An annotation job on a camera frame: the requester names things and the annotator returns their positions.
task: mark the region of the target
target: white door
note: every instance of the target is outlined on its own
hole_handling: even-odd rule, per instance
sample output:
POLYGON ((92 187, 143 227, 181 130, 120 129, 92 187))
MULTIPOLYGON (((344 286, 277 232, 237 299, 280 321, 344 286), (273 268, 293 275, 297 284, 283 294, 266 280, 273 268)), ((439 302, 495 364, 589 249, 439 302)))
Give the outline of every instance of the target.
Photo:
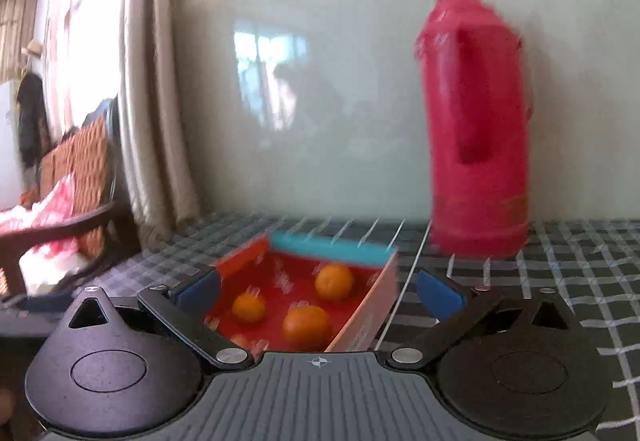
POLYGON ((12 107, 15 82, 0 85, 0 210, 20 203, 22 168, 18 159, 17 136, 12 107))

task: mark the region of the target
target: plaid tablecloth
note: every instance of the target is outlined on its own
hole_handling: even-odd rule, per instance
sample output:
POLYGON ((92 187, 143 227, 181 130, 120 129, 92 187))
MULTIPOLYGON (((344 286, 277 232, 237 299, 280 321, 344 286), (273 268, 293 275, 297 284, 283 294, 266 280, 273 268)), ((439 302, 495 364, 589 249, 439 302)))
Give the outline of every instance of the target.
POLYGON ((94 282, 110 296, 130 296, 152 283, 178 284, 258 233, 268 230, 342 237, 398 250, 399 299, 374 346, 391 350, 435 320, 415 293, 416 270, 430 267, 463 285, 491 285, 506 296, 531 297, 553 288, 587 328, 609 362, 613 398, 598 436, 640 439, 640 221, 534 223, 513 259, 443 257, 428 241, 429 224, 408 221, 291 219, 211 214, 154 251, 144 251, 94 282))

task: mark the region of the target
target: red thermos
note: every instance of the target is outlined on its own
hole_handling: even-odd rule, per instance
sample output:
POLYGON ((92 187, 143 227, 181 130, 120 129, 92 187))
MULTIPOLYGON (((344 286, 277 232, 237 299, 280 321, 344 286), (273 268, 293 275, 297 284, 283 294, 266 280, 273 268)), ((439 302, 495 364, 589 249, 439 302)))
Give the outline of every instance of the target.
POLYGON ((431 142, 430 240, 509 257, 527 239, 520 37, 480 0, 436 0, 417 41, 431 142))

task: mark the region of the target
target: chair armrest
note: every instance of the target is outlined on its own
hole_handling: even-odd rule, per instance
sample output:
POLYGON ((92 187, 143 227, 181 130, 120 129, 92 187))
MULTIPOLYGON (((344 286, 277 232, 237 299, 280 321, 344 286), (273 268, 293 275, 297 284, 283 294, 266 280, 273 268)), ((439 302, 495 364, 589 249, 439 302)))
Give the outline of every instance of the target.
POLYGON ((78 237, 128 214, 128 207, 110 202, 91 212, 69 218, 63 223, 0 233, 0 268, 4 271, 9 292, 18 294, 26 291, 18 261, 33 246, 78 237))

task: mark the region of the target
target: hat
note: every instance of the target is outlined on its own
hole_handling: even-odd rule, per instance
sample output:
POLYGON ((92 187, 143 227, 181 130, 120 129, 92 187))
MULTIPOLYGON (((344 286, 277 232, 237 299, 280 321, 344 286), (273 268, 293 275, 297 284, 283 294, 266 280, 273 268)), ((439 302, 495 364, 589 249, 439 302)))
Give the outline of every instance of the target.
POLYGON ((22 48, 22 54, 40 58, 42 56, 42 44, 37 40, 32 40, 27 47, 22 48))

